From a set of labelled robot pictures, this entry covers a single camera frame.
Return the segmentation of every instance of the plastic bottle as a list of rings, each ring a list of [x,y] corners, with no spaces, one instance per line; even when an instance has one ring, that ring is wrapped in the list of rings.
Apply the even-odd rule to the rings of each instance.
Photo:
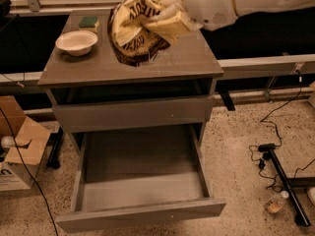
[[[269,213],[277,213],[282,209],[288,198],[288,192],[281,191],[280,193],[274,194],[266,203],[266,209]]]

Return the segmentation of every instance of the bowl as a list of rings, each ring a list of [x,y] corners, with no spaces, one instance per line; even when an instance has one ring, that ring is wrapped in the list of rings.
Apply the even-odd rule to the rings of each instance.
[[[64,50],[72,56],[82,56],[89,53],[95,43],[97,43],[97,36],[87,30],[64,33],[55,42],[60,50]]]

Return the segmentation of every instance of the open drawer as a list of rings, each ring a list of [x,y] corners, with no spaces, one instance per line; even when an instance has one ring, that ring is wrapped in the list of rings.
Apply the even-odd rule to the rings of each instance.
[[[85,133],[68,233],[219,216],[191,125]]]
[[[67,133],[202,123],[212,109],[212,98],[204,95],[53,106]]]

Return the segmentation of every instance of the speckled floor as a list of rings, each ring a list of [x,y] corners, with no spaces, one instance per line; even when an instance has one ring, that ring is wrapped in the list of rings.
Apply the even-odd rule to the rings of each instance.
[[[226,207],[220,217],[187,220],[161,225],[146,225],[124,229],[108,229],[75,235],[315,235],[315,206],[304,190],[298,191],[300,201],[309,216],[311,227],[295,225],[294,210],[288,203],[277,215],[264,210],[264,203],[273,193],[266,187],[273,181],[259,176],[257,162],[251,160],[249,146],[278,143],[274,129],[260,120],[284,102],[236,105],[236,111],[215,107],[209,122],[202,151],[206,175],[216,198],[225,198]],[[283,137],[277,155],[287,175],[304,167],[315,158],[315,109],[307,100],[297,100],[275,112],[275,121]],[[53,217],[66,214],[70,208],[73,183],[78,163],[68,138],[61,147],[61,167],[46,168],[43,158],[36,179],[47,196]],[[275,176],[270,161],[262,174]],[[315,176],[315,164],[299,176]],[[49,216],[36,186],[27,191],[0,192],[0,235],[54,235]],[[59,235],[66,235],[58,227]]]

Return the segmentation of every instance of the green sponge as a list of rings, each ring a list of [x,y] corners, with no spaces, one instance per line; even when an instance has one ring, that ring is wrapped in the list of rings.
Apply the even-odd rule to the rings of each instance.
[[[97,33],[98,25],[99,21],[96,16],[84,16],[79,22],[79,29],[89,30],[91,32]]]

